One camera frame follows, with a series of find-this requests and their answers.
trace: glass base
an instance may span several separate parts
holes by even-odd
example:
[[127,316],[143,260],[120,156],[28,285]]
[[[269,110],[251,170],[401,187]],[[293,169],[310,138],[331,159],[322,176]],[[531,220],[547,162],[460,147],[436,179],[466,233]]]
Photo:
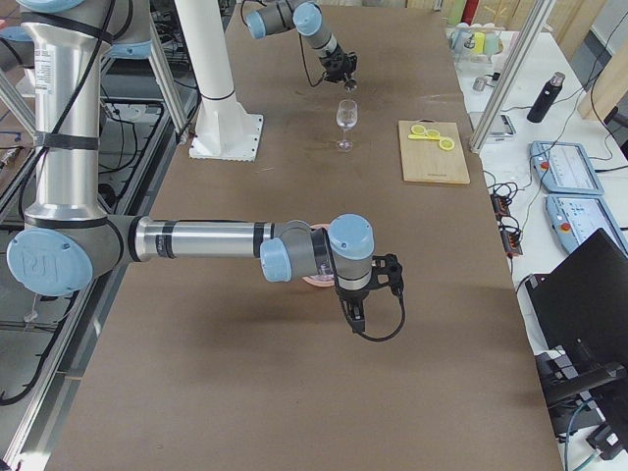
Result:
[[353,148],[353,142],[351,142],[350,140],[339,140],[336,143],[336,147],[340,152],[348,152]]

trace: wooden cutting board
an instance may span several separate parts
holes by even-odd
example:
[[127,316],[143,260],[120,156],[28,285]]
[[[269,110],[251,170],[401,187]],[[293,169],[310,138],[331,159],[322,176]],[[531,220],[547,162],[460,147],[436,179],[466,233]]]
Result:
[[[451,137],[455,147],[442,150],[435,140],[408,139],[412,125],[423,125],[428,130],[437,130],[441,135]],[[456,123],[399,121],[399,145],[403,179],[406,182],[470,183]]]

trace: computer monitor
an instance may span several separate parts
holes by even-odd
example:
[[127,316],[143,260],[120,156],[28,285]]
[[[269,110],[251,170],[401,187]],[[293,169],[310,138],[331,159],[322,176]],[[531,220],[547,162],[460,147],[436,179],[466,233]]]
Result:
[[[530,290],[549,348],[562,345],[580,374],[628,368],[628,258],[597,230]],[[593,388],[612,433],[628,449],[628,379]]]

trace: wine glass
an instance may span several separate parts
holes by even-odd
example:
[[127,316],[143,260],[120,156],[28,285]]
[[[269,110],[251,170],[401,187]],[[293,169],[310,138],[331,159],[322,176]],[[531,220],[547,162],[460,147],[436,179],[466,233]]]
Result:
[[342,129],[342,140],[338,141],[337,147],[341,152],[348,152],[353,148],[353,142],[346,138],[346,133],[357,123],[357,103],[353,100],[343,100],[336,112],[336,122]]

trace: black bottle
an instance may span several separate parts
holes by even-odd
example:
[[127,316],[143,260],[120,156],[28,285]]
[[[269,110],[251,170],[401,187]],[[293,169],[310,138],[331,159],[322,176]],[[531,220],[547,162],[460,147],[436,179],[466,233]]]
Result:
[[546,85],[541,90],[537,101],[532,105],[530,113],[528,113],[528,121],[532,123],[540,123],[550,110],[550,106],[553,100],[556,99],[560,90],[562,90],[562,83],[565,80],[565,74],[555,72],[553,77],[549,79]]

